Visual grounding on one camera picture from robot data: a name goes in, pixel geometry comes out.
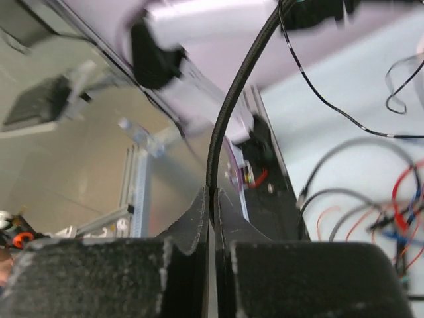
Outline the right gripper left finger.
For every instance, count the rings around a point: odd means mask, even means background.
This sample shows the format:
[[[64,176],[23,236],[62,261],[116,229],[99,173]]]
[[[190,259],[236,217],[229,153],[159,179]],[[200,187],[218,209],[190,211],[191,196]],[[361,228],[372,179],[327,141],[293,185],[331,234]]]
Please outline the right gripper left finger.
[[[41,239],[18,256],[2,317],[206,317],[209,191],[154,238]]]

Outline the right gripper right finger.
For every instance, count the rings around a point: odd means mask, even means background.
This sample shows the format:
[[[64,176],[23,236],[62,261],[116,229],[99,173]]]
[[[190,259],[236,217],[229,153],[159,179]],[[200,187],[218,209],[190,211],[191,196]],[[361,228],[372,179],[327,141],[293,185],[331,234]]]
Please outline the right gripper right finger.
[[[361,242],[272,241],[213,196],[220,317],[412,317],[384,252]]]

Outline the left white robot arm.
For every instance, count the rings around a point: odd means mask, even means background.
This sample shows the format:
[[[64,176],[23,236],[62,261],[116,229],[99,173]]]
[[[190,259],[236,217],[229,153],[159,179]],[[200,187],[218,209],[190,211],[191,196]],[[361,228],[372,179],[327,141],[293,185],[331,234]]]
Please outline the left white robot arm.
[[[137,84],[155,91],[186,131],[216,122],[225,98],[184,44],[257,34],[273,1],[123,1],[116,48]]]

